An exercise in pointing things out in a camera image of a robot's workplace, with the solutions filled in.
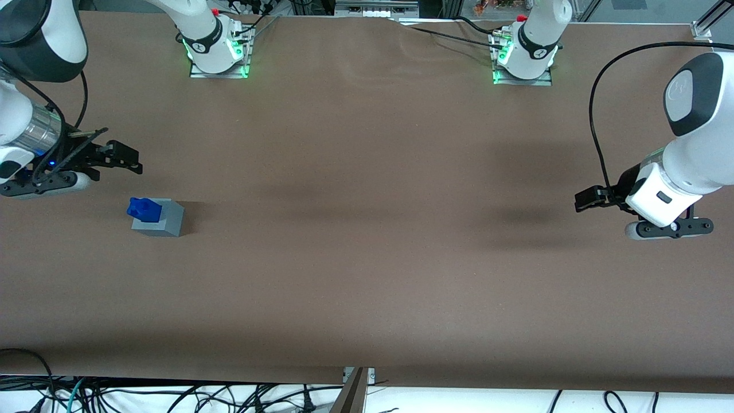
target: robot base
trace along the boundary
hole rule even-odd
[[[503,26],[500,30],[495,30],[491,35],[487,35],[490,44],[498,44],[502,49],[490,49],[490,57],[492,59],[492,80],[495,85],[525,85],[525,86],[551,86],[551,70],[545,69],[542,75],[537,79],[525,80],[518,79],[511,75],[505,67],[498,63],[500,56],[507,52],[507,43],[512,38],[512,28]]]
[[[191,64],[189,77],[198,79],[247,79],[250,75],[250,62],[252,61],[252,44],[255,42],[255,28],[239,35],[235,41],[241,44],[233,45],[233,53],[241,54],[243,57],[231,68],[222,73],[206,73],[199,69],[194,63]]]

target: gray block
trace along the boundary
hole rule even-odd
[[[142,222],[133,218],[132,229],[149,237],[178,237],[184,221],[184,208],[170,198],[149,198],[160,205],[161,220],[158,222]]]

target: blue object on gray block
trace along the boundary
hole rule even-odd
[[[184,208],[170,198],[146,198],[161,207],[159,220],[144,222],[133,218],[132,229],[149,237],[178,237],[184,221]]]
[[[130,198],[128,215],[142,222],[158,222],[161,220],[163,207],[148,198]]]

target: metal mounting plate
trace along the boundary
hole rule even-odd
[[[352,372],[354,371],[355,371],[355,367],[345,367],[344,372],[341,374],[341,382],[346,383],[349,380],[349,377],[352,375]],[[369,367],[367,369],[367,374],[369,376],[369,380],[367,381],[367,384],[374,384],[375,383],[374,368]]]
[[[491,35],[487,35],[487,39],[490,44],[498,44],[505,48],[511,38],[510,33],[510,26],[504,26],[501,30],[495,30]],[[495,85],[551,86],[553,84],[550,68],[545,69],[545,72],[539,78],[532,80],[518,79],[511,75],[504,66],[498,63],[500,54],[504,52],[506,52],[506,49],[490,49],[492,80]]]

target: power cord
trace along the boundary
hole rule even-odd
[[[264,18],[265,16],[267,16],[267,15],[268,15],[267,13],[263,13],[263,14],[262,14],[262,15],[261,15],[261,16],[260,16],[260,17],[258,18],[258,20],[255,20],[255,23],[253,23],[253,24],[250,24],[250,27],[247,27],[246,29],[244,29],[244,30],[242,30],[242,31],[240,31],[240,32],[234,32],[234,35],[235,35],[235,36],[239,36],[239,35],[242,35],[242,34],[244,34],[244,33],[247,33],[247,32],[249,32],[250,30],[254,29],[254,28],[255,28],[255,27],[256,27],[256,26],[258,25],[258,23],[260,23],[260,21],[261,21],[261,20],[262,20],[262,19],[263,19],[263,18]]]
[[[611,183],[609,181],[609,174],[606,170],[606,163],[604,162],[604,155],[602,154],[601,146],[599,144],[599,138],[597,137],[596,128],[594,126],[594,97],[596,96],[596,89],[597,89],[597,86],[599,85],[599,81],[601,80],[604,73],[614,63],[619,62],[620,60],[624,59],[625,57],[629,56],[630,54],[637,53],[638,51],[655,49],[658,47],[673,47],[673,46],[706,47],[709,49],[719,48],[719,49],[726,49],[726,50],[734,50],[734,45],[730,45],[726,43],[660,42],[660,43],[650,43],[650,44],[646,44],[643,46],[638,46],[634,49],[630,49],[630,50],[625,51],[624,53],[618,54],[614,59],[610,60],[609,63],[604,65],[604,67],[601,69],[596,79],[594,80],[594,84],[592,85],[592,91],[591,91],[591,94],[589,95],[589,128],[591,129],[592,139],[594,140],[594,147],[596,148],[597,155],[599,157],[599,165],[601,167],[601,173],[604,177],[604,185],[606,186],[607,193],[609,194],[609,198],[612,201],[612,204],[607,204],[607,206],[616,205],[622,211],[629,212],[633,215],[636,215],[636,212],[626,207],[625,205],[622,205],[622,202],[614,194],[611,188]]]
[[[556,396],[555,396],[555,397],[553,397],[553,401],[552,401],[552,402],[550,403],[550,409],[548,410],[548,413],[553,413],[553,411],[554,411],[554,410],[556,410],[556,403],[558,403],[558,399],[559,399],[559,398],[561,397],[561,393],[562,393],[562,392],[563,392],[563,390],[562,390],[562,389],[561,389],[561,390],[559,390],[559,391],[558,391],[558,392],[556,393]]]
[[[627,406],[625,406],[625,403],[622,401],[622,398],[615,392],[611,390],[607,390],[604,392],[604,405],[611,413],[619,413],[617,410],[614,410],[611,407],[611,404],[609,403],[609,396],[614,396],[614,398],[617,399],[617,403],[619,403],[619,406],[622,407],[622,413],[627,413]],[[653,408],[650,410],[651,413],[656,413],[658,409],[658,399],[660,398],[660,392],[655,392],[655,395],[653,396]]]
[[[90,90],[89,86],[87,85],[87,77],[84,75],[84,71],[81,71],[79,76],[81,77],[81,87],[84,88],[84,101],[81,104],[79,117],[76,119],[76,122],[74,122],[75,128],[79,128],[79,125],[81,125],[81,121],[84,119],[84,115],[87,113],[87,103],[89,102],[90,98]]]
[[[485,43],[485,42],[478,42],[476,40],[470,40],[470,39],[466,39],[466,38],[463,38],[463,37],[458,37],[458,36],[453,36],[453,35],[447,35],[446,33],[434,32],[433,30],[422,29],[420,27],[411,26],[410,28],[413,29],[413,30],[418,30],[419,32],[430,33],[431,35],[437,35],[437,36],[447,37],[449,39],[459,40],[459,41],[466,42],[466,43],[478,44],[480,46],[485,46],[485,47],[488,47],[490,49],[502,49],[502,46],[496,45],[496,44],[489,44],[489,43]]]
[[[316,410],[316,406],[313,405],[311,393],[308,391],[308,387],[305,384],[303,385],[303,392],[303,409],[301,409],[301,412],[313,413],[313,411]]]
[[[502,29],[502,26],[499,26],[498,28],[491,29],[491,30],[482,29],[481,27],[477,26],[473,21],[469,20],[468,18],[462,15],[455,16],[452,18],[452,20],[461,20],[465,22],[466,24],[468,24],[469,26],[471,26],[472,29],[476,30],[477,32],[484,33],[486,35],[491,35],[492,32],[494,32],[495,30]]]

